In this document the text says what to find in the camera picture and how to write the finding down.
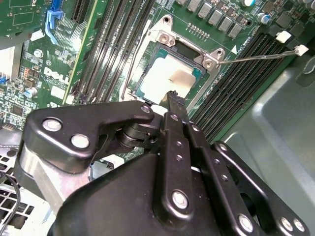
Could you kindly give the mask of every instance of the cable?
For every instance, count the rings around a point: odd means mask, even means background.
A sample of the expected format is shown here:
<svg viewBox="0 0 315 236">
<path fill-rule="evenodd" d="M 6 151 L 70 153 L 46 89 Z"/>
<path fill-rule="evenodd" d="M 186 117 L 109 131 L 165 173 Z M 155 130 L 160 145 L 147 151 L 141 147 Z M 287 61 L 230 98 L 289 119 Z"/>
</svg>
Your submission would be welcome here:
<svg viewBox="0 0 315 236">
<path fill-rule="evenodd" d="M 11 212 L 10 216 L 6 219 L 6 222 L 3 223 L 3 226 L 2 226 L 1 231 L 0 231 L 0 236 L 2 236 L 5 227 L 12 220 L 13 216 L 17 212 L 17 210 L 20 206 L 20 203 L 21 203 L 21 193 L 20 193 L 20 189 L 19 189 L 18 185 L 10 176 L 5 175 L 5 177 L 12 183 L 12 185 L 14 187 L 15 194 L 16 194 L 16 204 L 15 204 L 15 207 L 14 207 L 13 211 Z"/>
<path fill-rule="evenodd" d="M 296 55 L 298 52 L 296 50 L 294 51 L 286 51 L 280 54 L 273 54 L 273 55 L 261 55 L 261 56 L 254 56 L 254 57 L 248 57 L 248 58 L 239 58 L 235 60 L 226 60 L 226 61 L 218 61 L 217 64 L 223 65 L 223 64 L 230 64 L 235 62 L 243 62 L 248 60 L 270 60 L 270 59 L 279 59 L 284 58 L 287 56 Z"/>
<path fill-rule="evenodd" d="M 123 92 L 122 92 L 122 100 L 124 100 L 125 98 L 125 92 L 126 92 L 126 89 L 127 89 L 127 86 L 131 80 L 131 72 L 133 71 L 133 67 L 134 67 L 134 62 L 136 61 L 136 57 L 137 57 L 137 54 L 139 52 L 139 49 L 141 48 L 141 44 L 143 43 L 144 41 L 144 38 L 145 38 L 145 35 L 142 34 L 140 40 L 139 40 L 139 44 L 137 46 L 137 49 L 135 50 L 133 56 L 132 56 L 132 60 L 131 60 L 131 64 L 130 64 L 130 68 L 129 68 L 129 71 L 128 71 L 128 74 L 127 74 L 127 77 L 126 77 L 126 83 L 124 85 L 124 88 L 123 88 Z"/>
</svg>

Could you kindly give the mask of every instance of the pcie slot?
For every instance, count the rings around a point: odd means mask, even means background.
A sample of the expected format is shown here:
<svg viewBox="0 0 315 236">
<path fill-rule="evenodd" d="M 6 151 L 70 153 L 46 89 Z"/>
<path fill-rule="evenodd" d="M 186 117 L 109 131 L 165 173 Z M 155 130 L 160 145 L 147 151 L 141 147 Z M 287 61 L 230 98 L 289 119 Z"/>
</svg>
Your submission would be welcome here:
<svg viewBox="0 0 315 236">
<path fill-rule="evenodd" d="M 266 49 L 269 48 L 268 41 L 264 41 L 262 45 L 255 50 L 256 54 L 263 55 L 266 53 Z M 212 103 L 209 108 L 207 109 L 207 114 L 212 114 L 211 116 L 208 116 L 206 119 L 203 120 L 203 122 L 200 122 L 199 126 L 203 131 L 205 131 L 207 127 L 207 124 L 212 121 L 213 117 L 222 110 L 222 107 L 230 101 L 231 97 L 233 96 L 235 90 L 237 87 L 239 87 L 244 80 L 248 80 L 249 74 L 252 73 L 252 70 L 255 69 L 257 64 L 260 63 L 260 61 L 248 61 L 244 63 L 243 65 L 240 65 L 242 68 L 239 69 L 230 79 L 231 83 L 228 86 L 225 86 L 222 89 L 222 93 L 225 95 L 225 99 L 216 99 L 214 103 Z"/>
<path fill-rule="evenodd" d="M 147 20 L 149 19 L 149 15 L 151 12 L 151 9 L 153 8 L 155 1 L 148 1 L 149 4 L 146 5 L 146 7 L 144 7 L 144 14 L 142 15 L 142 17 L 139 19 L 139 24 L 136 26 L 136 29 L 134 30 L 134 34 L 130 40 L 130 43 L 128 44 L 128 46 L 126 46 L 126 50 L 124 51 L 124 55 L 122 57 L 122 60 L 120 60 L 119 65 L 117 66 L 116 71 L 114 72 L 113 76 L 112 76 L 112 80 L 110 85 L 108 86 L 108 89 L 106 90 L 106 93 L 103 97 L 99 98 L 99 101 L 104 101 L 104 102 L 108 102 L 109 98 L 117 84 L 117 81 L 127 63 L 127 60 L 130 56 L 130 53 L 132 51 L 132 49 L 134 48 L 134 46 L 136 45 L 136 42 L 138 40 L 138 38 L 140 37 L 140 35 L 142 34 L 142 31 L 145 27 L 145 24 L 147 23 Z"/>
<path fill-rule="evenodd" d="M 281 51 L 281 46 L 276 45 L 271 48 L 266 54 L 275 54 Z M 235 94 L 233 96 L 234 100 L 232 103 L 227 103 L 224 107 L 220 109 L 220 112 L 213 116 L 211 121 L 211 126 L 208 126 L 205 129 L 205 132 L 208 134 L 206 138 L 208 140 L 214 138 L 214 134 L 219 131 L 218 126 L 222 126 L 227 123 L 227 119 L 232 117 L 244 103 L 248 102 L 251 98 L 252 94 L 259 88 L 260 84 L 262 84 L 270 74 L 270 71 L 274 71 L 276 69 L 276 65 L 279 64 L 279 61 L 261 61 L 260 64 L 256 64 L 256 70 L 254 70 L 249 76 L 246 76 L 241 85 L 235 89 Z"/>
<path fill-rule="evenodd" d="M 92 48 L 89 58 L 87 59 L 86 66 L 83 70 L 78 90 L 79 92 L 84 93 L 86 87 L 89 85 L 90 80 L 92 79 L 91 75 L 95 68 L 95 64 L 101 56 L 101 48 L 104 45 L 104 42 L 108 36 L 109 28 L 113 22 L 114 16 L 117 13 L 117 10 L 122 6 L 122 0 L 117 4 L 115 1 L 109 1 L 107 6 L 106 13 L 103 16 L 101 27 L 98 30 L 95 45 Z"/>
<path fill-rule="evenodd" d="M 102 49 L 100 50 L 99 57 L 97 58 L 96 65 L 94 66 L 92 73 L 89 75 L 89 82 L 88 82 L 86 89 L 84 91 L 85 95 L 93 96 L 92 92 L 94 91 L 94 88 L 95 88 L 95 82 L 97 80 L 97 75 L 99 73 L 100 68 L 102 67 L 102 64 L 104 63 L 105 57 L 106 57 L 107 52 L 110 48 L 110 44 L 111 44 L 114 36 L 116 34 L 120 34 L 122 32 L 121 29 L 117 32 L 117 28 L 119 27 L 119 25 L 125 24 L 126 19 L 123 18 L 123 15 L 124 15 L 125 6 L 127 5 L 128 1 L 129 0 L 123 0 L 121 2 L 121 5 L 120 5 L 118 11 L 116 11 L 116 14 L 114 16 L 114 21 L 112 21 L 112 24 L 111 24 L 110 28 L 108 29 L 109 35 L 105 39 L 103 46 L 102 46 Z"/>
<path fill-rule="evenodd" d="M 105 71 L 103 73 L 103 76 L 101 80 L 98 83 L 95 96 L 96 98 L 99 97 L 100 92 L 104 89 L 104 86 L 108 80 L 109 73 L 111 72 L 113 65 L 115 63 L 115 60 L 117 59 L 118 53 L 121 50 L 123 43 L 126 41 L 129 30 L 136 18 L 136 12 L 139 12 L 140 6 L 141 6 L 142 0 L 136 0 L 133 2 L 132 7 L 128 11 L 128 17 L 126 19 L 126 24 L 124 24 L 123 29 L 121 30 L 123 32 L 120 37 L 118 37 L 118 40 L 116 40 L 116 45 L 114 47 L 114 51 L 111 53 L 109 60 L 107 61 Z"/>
<path fill-rule="evenodd" d="M 74 8 L 71 14 L 71 20 L 81 24 L 89 8 L 90 0 L 75 0 Z"/>
</svg>

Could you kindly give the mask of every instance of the ram slot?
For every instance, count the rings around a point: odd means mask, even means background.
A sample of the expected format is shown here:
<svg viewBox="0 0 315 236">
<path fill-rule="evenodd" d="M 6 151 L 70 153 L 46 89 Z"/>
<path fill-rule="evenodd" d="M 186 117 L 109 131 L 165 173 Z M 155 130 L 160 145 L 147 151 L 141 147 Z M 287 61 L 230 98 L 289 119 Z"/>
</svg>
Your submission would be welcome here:
<svg viewBox="0 0 315 236">
<path fill-rule="evenodd" d="M 133 2 L 132 7 L 129 9 L 128 18 L 126 19 L 126 24 L 124 24 L 124 27 L 122 29 L 123 34 L 121 34 L 120 37 L 118 37 L 116 45 L 113 47 L 114 51 L 111 53 L 110 58 L 107 61 L 105 71 L 102 75 L 102 78 L 99 81 L 98 85 L 96 86 L 96 88 L 97 88 L 96 93 L 95 93 L 96 98 L 99 97 L 99 94 L 104 89 L 104 86 L 108 80 L 109 74 L 110 74 L 111 70 L 113 69 L 113 65 L 117 59 L 118 53 L 122 49 L 122 46 L 124 45 L 124 43 L 126 42 L 129 31 L 132 27 L 133 22 L 136 19 L 137 13 L 139 12 L 139 9 L 140 9 L 142 3 L 143 3 L 142 0 L 136 0 Z"/>
<path fill-rule="evenodd" d="M 106 13 L 103 16 L 101 27 L 98 30 L 94 46 L 91 50 L 90 56 L 88 58 L 87 64 L 82 72 L 82 76 L 78 85 L 79 93 L 86 93 L 87 87 L 93 79 L 92 74 L 95 70 L 95 65 L 101 57 L 102 47 L 104 46 L 105 40 L 108 38 L 108 34 L 112 27 L 115 15 L 118 10 L 122 7 L 123 1 L 120 0 L 117 4 L 116 1 L 110 1 L 107 7 Z"/>
<path fill-rule="evenodd" d="M 125 50 L 123 52 L 123 56 L 122 59 L 119 61 L 119 65 L 117 66 L 115 72 L 113 73 L 110 85 L 107 87 L 107 89 L 105 90 L 105 94 L 102 94 L 100 97 L 98 97 L 98 101 L 99 102 L 108 102 L 110 99 L 110 96 L 113 93 L 113 90 L 117 84 L 117 81 L 128 61 L 128 58 L 130 57 L 131 51 L 134 49 L 137 40 L 140 38 L 145 24 L 147 23 L 149 16 L 150 16 L 150 12 L 151 9 L 154 6 L 155 1 L 147 1 L 145 7 L 143 7 L 144 9 L 144 13 L 143 15 L 140 17 L 139 19 L 139 23 L 136 25 L 135 30 L 133 31 L 134 33 L 132 34 L 132 36 L 130 37 L 131 40 L 128 42 L 128 44 L 125 47 Z"/>
<path fill-rule="evenodd" d="M 282 44 L 267 34 L 258 33 L 239 58 L 283 51 Z M 283 59 L 253 60 L 230 65 L 213 92 L 192 117 L 192 121 L 204 131 L 208 142 L 250 101 L 282 61 Z"/>
</svg>

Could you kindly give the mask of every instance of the dimm slot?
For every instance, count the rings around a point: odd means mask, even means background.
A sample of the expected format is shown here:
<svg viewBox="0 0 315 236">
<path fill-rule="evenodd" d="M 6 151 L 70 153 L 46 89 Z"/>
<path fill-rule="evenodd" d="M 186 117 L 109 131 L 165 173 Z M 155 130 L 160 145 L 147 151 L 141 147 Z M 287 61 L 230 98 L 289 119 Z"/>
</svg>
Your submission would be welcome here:
<svg viewBox="0 0 315 236">
<path fill-rule="evenodd" d="M 119 4 L 115 3 L 115 1 L 109 1 L 109 5 L 107 6 L 106 12 L 102 19 L 101 27 L 99 28 L 97 36 L 96 36 L 95 45 L 93 46 L 90 56 L 88 58 L 87 64 L 84 67 L 84 70 L 83 70 L 83 73 L 79 82 L 79 86 L 78 86 L 78 90 L 79 90 L 78 94 L 83 92 L 83 90 L 86 87 L 86 83 L 89 82 L 90 76 L 88 75 L 92 73 L 91 70 L 93 70 L 94 65 L 95 65 L 95 60 L 96 60 L 94 57 L 91 57 L 91 55 L 92 56 L 98 55 L 98 53 L 100 52 L 99 49 L 103 45 L 105 38 L 107 37 L 108 32 L 109 32 L 108 24 L 111 23 L 111 20 L 112 20 L 111 18 L 113 15 L 115 15 L 120 4 L 121 4 L 121 1 Z"/>
<path fill-rule="evenodd" d="M 258 33 L 240 57 L 271 55 L 284 51 L 273 38 Z M 230 66 L 214 91 L 201 104 L 192 121 L 202 128 L 210 142 L 276 70 L 283 59 L 258 60 Z"/>
<path fill-rule="evenodd" d="M 123 34 L 120 35 L 120 37 L 118 38 L 118 42 L 116 43 L 114 47 L 114 51 L 113 53 L 111 53 L 110 59 L 107 61 L 103 76 L 101 80 L 99 81 L 98 86 L 96 86 L 97 87 L 96 93 L 95 93 L 96 98 L 99 96 L 99 93 L 102 91 L 102 89 L 104 88 L 107 82 L 109 73 L 113 68 L 115 60 L 117 59 L 118 52 L 121 50 L 123 43 L 126 41 L 129 29 L 131 28 L 135 20 L 136 12 L 139 11 L 142 2 L 143 2 L 142 0 L 134 1 L 132 7 L 129 9 L 128 18 L 126 19 L 127 24 L 124 24 L 124 28 L 121 30 Z"/>
<path fill-rule="evenodd" d="M 136 42 L 138 40 L 138 38 L 140 37 L 140 35 L 142 34 L 142 31 L 144 30 L 145 24 L 149 18 L 151 9 L 154 6 L 155 1 L 149 1 L 150 4 L 147 5 L 147 7 L 145 7 L 145 11 L 144 11 L 144 15 L 141 17 L 140 24 L 138 24 L 138 26 L 136 27 L 135 32 L 137 32 L 137 34 L 134 34 L 132 40 L 130 41 L 131 43 L 129 44 L 129 46 L 127 47 L 127 50 L 124 53 L 124 57 L 123 59 L 120 61 L 119 66 L 117 67 L 113 79 L 111 81 L 111 84 L 109 85 L 109 88 L 106 90 L 106 94 L 104 95 L 104 98 L 101 98 L 100 100 L 104 101 L 104 102 L 108 102 L 109 98 L 111 96 L 111 94 L 113 93 L 113 90 L 117 84 L 117 81 L 128 61 L 128 58 L 131 54 L 131 51 L 133 50 L 134 46 L 136 45 Z"/>
<path fill-rule="evenodd" d="M 94 66 L 93 68 L 93 71 L 92 73 L 90 74 L 90 79 L 89 79 L 89 82 L 86 86 L 86 89 L 84 91 L 84 94 L 87 95 L 87 96 L 92 96 L 92 92 L 93 92 L 93 89 L 94 89 L 94 85 L 95 85 L 95 81 L 97 79 L 97 74 L 102 66 L 102 63 L 105 59 L 105 56 L 107 54 L 107 51 L 109 49 L 109 46 L 110 46 L 110 43 L 111 41 L 113 40 L 115 34 L 117 34 L 117 28 L 118 26 L 123 23 L 122 22 L 122 18 L 123 18 L 123 15 L 124 15 L 124 10 L 125 10 L 125 6 L 127 5 L 129 0 L 123 0 L 121 2 L 121 5 L 119 6 L 118 8 L 118 11 L 116 11 L 115 13 L 115 16 L 114 16 L 114 21 L 111 22 L 111 26 L 110 28 L 108 29 L 108 31 L 110 32 L 108 37 L 105 39 L 104 43 L 103 43 L 103 46 L 102 46 L 102 49 L 100 51 L 100 54 L 99 54 L 99 57 L 97 58 L 96 60 L 96 65 Z"/>
</svg>

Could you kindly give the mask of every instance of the electronic component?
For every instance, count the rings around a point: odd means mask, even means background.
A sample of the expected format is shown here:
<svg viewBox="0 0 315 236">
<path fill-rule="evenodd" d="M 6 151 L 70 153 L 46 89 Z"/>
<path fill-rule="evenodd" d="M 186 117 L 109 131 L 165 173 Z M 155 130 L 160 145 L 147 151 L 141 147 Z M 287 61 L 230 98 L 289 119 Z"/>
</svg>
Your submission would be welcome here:
<svg viewBox="0 0 315 236">
<path fill-rule="evenodd" d="M 221 17 L 222 17 L 222 13 L 219 12 L 218 10 L 215 10 L 208 22 L 209 24 L 216 26 L 219 20 L 221 19 Z"/>
<path fill-rule="evenodd" d="M 18 77 L 21 54 L 22 45 L 0 50 L 0 76 L 10 81 Z"/>
<path fill-rule="evenodd" d="M 0 85 L 5 85 L 5 83 L 6 83 L 6 77 L 0 76 Z"/>
<path fill-rule="evenodd" d="M 236 17 L 236 22 L 240 24 L 243 19 L 244 19 L 244 16 L 240 14 L 238 17 Z"/>
<path fill-rule="evenodd" d="M 290 33 L 295 37 L 299 37 L 303 33 L 303 31 L 304 31 L 303 25 L 300 22 L 298 22 L 292 27 Z"/>
<path fill-rule="evenodd" d="M 24 92 L 24 96 L 27 98 L 32 98 L 37 94 L 37 89 L 32 87 Z"/>
<path fill-rule="evenodd" d="M 198 16 L 205 19 L 211 10 L 211 6 L 208 3 L 204 3 L 198 13 Z"/>
<path fill-rule="evenodd" d="M 63 0 L 53 0 L 51 3 L 51 10 L 60 11 L 62 1 Z"/>
<path fill-rule="evenodd" d="M 195 10 L 198 8 L 200 2 L 201 2 L 201 0 L 191 0 L 187 6 L 187 9 L 189 11 L 195 12 Z"/>
<path fill-rule="evenodd" d="M 232 20 L 228 17 L 225 17 L 225 19 L 222 21 L 221 25 L 219 26 L 219 30 L 223 32 L 227 32 L 231 24 L 232 24 Z"/>
<path fill-rule="evenodd" d="M 22 116 L 23 115 L 23 108 L 13 104 L 12 106 L 12 113 L 17 115 L 17 116 Z"/>
<path fill-rule="evenodd" d="M 161 44 L 157 46 L 148 69 L 136 86 L 135 95 L 159 104 L 168 91 L 176 90 L 181 97 L 189 93 L 205 69 L 193 61 L 197 54 L 192 49 L 181 43 L 175 47 L 176 52 Z"/>
<path fill-rule="evenodd" d="M 291 17 L 286 13 L 282 13 L 281 16 L 276 20 L 276 23 L 282 28 L 287 28 L 291 23 Z"/>
<path fill-rule="evenodd" d="M 36 79 L 39 79 L 39 72 L 34 71 L 34 76 L 33 77 L 36 78 Z"/>
<path fill-rule="evenodd" d="M 262 8 L 262 11 L 269 14 L 274 9 L 274 4 L 271 1 L 266 2 L 264 7 Z"/>
<path fill-rule="evenodd" d="M 270 21 L 270 16 L 266 15 L 265 13 L 259 13 L 258 16 L 257 16 L 257 21 L 259 23 L 262 23 L 262 24 L 267 24 L 269 23 Z"/>
<path fill-rule="evenodd" d="M 235 9 L 233 7 L 230 7 L 227 11 L 226 11 L 226 14 L 227 16 L 231 17 L 232 14 L 234 13 Z"/>
<path fill-rule="evenodd" d="M 235 24 L 235 26 L 233 26 L 228 36 L 230 36 L 231 38 L 236 38 L 236 36 L 239 34 L 241 30 L 242 27 L 239 24 Z"/>
<path fill-rule="evenodd" d="M 303 13 L 303 15 L 300 18 L 300 21 L 306 24 L 306 22 L 309 20 L 309 15 L 307 13 Z"/>
<path fill-rule="evenodd" d="M 71 20 L 78 24 L 83 23 L 89 8 L 89 4 L 90 0 L 75 0 L 74 8 L 71 14 Z"/>
<path fill-rule="evenodd" d="M 283 5 L 283 9 L 289 11 L 292 9 L 293 6 L 294 6 L 293 2 L 287 0 L 286 3 Z"/>
<path fill-rule="evenodd" d="M 28 76 L 34 77 L 34 74 L 35 74 L 35 71 L 31 69 L 31 70 L 28 71 L 27 77 L 28 77 Z"/>
<path fill-rule="evenodd" d="M 176 2 L 180 5 L 184 5 L 187 0 L 176 0 Z"/>
<path fill-rule="evenodd" d="M 36 81 L 33 79 L 25 80 L 25 88 L 27 88 L 27 89 L 34 87 L 35 84 L 36 84 Z"/>
<path fill-rule="evenodd" d="M 243 6 L 253 6 L 255 3 L 255 0 L 242 0 Z"/>
<path fill-rule="evenodd" d="M 217 9 L 221 10 L 223 5 L 224 5 L 224 2 L 223 1 L 219 1 L 218 4 L 217 4 Z"/>
</svg>

